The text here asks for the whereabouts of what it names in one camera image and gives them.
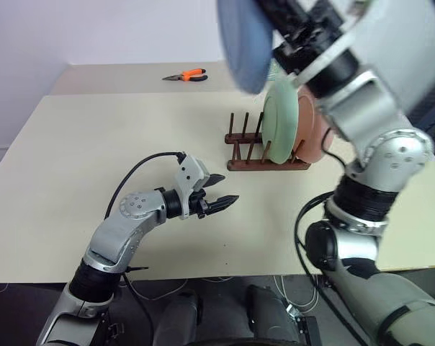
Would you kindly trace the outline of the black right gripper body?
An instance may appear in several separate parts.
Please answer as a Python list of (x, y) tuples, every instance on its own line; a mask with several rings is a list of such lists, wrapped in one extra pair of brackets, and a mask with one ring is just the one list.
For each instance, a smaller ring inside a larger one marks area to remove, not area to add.
[(275, 60), (288, 73), (301, 72), (343, 35), (343, 20), (331, 2), (315, 2), (305, 11), (312, 27), (296, 36), (282, 36), (283, 43), (273, 50)]

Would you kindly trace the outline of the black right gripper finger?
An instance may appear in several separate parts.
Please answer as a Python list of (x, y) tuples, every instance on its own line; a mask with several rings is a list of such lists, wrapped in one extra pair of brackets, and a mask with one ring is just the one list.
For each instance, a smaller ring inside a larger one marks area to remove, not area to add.
[(282, 36), (296, 36), (312, 27), (309, 14), (297, 1), (258, 0), (256, 3)]

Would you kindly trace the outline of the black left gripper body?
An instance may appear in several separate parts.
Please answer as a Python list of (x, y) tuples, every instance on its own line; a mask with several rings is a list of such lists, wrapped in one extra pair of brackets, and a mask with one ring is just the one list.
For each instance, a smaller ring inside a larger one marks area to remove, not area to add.
[(204, 189), (200, 189), (193, 192), (189, 196), (189, 214), (196, 215), (198, 219), (202, 219), (209, 215), (211, 212), (211, 206), (205, 200), (206, 192)]

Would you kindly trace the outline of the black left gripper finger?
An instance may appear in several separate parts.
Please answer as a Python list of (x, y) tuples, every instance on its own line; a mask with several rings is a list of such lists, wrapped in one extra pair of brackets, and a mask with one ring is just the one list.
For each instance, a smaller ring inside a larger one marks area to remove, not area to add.
[(217, 183), (223, 181), (225, 179), (224, 175), (221, 174), (211, 174), (206, 181), (206, 183), (203, 184), (203, 188), (211, 187), (213, 185), (216, 185)]
[(207, 213), (219, 213), (230, 207), (239, 199), (238, 195), (226, 195), (207, 204)]

